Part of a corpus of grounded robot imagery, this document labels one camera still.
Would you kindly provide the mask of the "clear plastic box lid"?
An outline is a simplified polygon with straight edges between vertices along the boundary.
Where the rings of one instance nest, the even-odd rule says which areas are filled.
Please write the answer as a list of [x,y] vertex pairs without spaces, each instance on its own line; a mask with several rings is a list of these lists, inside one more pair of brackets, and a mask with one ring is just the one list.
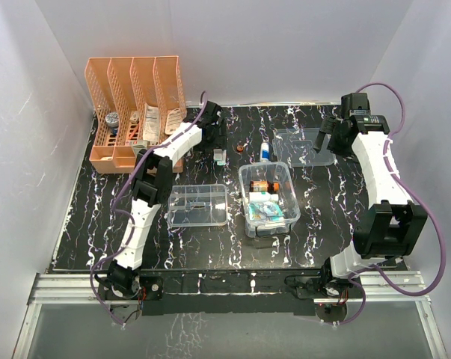
[[327,149],[328,137],[324,138],[319,153],[313,149],[318,134],[318,128],[276,129],[272,141],[273,154],[290,168],[332,165],[336,157]]

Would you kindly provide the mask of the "white gauze packet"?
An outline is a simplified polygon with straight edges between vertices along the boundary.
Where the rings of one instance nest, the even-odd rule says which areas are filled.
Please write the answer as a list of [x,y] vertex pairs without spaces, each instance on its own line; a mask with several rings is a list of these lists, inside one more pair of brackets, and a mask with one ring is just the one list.
[[225,166],[227,163],[227,151],[222,149],[214,149],[213,159],[217,166]]

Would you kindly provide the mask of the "brown medicine bottle orange cap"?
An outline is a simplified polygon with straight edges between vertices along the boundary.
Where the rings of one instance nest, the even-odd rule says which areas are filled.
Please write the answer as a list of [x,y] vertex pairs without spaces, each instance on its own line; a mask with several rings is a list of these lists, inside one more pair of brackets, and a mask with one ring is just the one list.
[[265,180],[252,180],[249,185],[249,192],[268,192],[276,194],[280,190],[280,183]]

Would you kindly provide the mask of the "white green medicine bottle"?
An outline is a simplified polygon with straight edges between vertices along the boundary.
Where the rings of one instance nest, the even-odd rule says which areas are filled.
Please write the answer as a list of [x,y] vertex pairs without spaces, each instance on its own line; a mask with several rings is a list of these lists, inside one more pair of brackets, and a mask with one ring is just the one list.
[[249,203],[265,203],[265,202],[274,202],[277,203],[279,201],[278,194],[271,194],[268,192],[250,192],[248,194]]

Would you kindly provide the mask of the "clear divided tray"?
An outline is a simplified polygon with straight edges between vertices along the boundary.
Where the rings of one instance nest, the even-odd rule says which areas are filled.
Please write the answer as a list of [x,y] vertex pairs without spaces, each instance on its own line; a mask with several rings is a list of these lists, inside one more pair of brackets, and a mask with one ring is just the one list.
[[228,222],[227,188],[223,184],[174,185],[168,199],[170,227],[221,227]]

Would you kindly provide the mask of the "teal bandage packet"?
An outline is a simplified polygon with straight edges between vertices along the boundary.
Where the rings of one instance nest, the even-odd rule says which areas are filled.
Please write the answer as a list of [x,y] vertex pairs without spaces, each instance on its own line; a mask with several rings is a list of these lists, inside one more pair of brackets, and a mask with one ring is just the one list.
[[272,201],[251,203],[248,215],[251,221],[278,221],[283,217],[280,206]]

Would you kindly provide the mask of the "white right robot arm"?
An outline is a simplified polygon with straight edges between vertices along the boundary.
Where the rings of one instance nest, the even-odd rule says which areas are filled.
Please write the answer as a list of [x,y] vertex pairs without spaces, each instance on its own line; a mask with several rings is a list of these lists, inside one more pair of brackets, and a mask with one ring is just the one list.
[[320,269],[319,288],[327,296],[339,295],[349,275],[409,255],[427,221],[424,208],[395,181],[398,172],[383,154],[389,133],[386,118],[371,113],[366,93],[349,93],[341,98],[340,116],[323,120],[313,143],[316,152],[326,147],[359,163],[369,204],[350,244]]

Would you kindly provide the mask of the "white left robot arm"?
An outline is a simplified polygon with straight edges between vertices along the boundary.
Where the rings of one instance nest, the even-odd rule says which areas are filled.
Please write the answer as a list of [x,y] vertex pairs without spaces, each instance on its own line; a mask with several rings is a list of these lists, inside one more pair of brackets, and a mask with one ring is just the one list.
[[104,287],[124,298],[133,298],[140,289],[138,269],[156,213],[168,202],[172,190],[173,167],[192,149],[219,153],[226,158],[227,130],[221,119],[222,107],[205,101],[196,118],[182,122],[159,145],[141,150],[126,188],[132,192],[132,205],[126,213],[128,223],[117,254],[111,259]]

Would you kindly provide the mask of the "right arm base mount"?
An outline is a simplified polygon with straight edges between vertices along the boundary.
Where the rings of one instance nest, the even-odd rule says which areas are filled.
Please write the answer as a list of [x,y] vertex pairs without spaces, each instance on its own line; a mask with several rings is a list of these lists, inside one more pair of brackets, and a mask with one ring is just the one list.
[[284,284],[296,298],[311,300],[315,304],[316,315],[328,321],[343,320],[348,313],[348,302],[361,297],[361,291],[356,286],[346,279],[333,277],[326,270],[312,277],[289,275],[285,277]]

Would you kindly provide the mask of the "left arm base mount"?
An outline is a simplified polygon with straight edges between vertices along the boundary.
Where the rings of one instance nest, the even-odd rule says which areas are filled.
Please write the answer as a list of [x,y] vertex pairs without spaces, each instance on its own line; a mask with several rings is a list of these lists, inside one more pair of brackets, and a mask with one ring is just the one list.
[[161,301],[164,295],[164,281],[157,276],[140,276],[130,269],[112,269],[105,275],[95,274],[99,284],[99,297],[106,301],[135,301],[143,314],[149,301]]

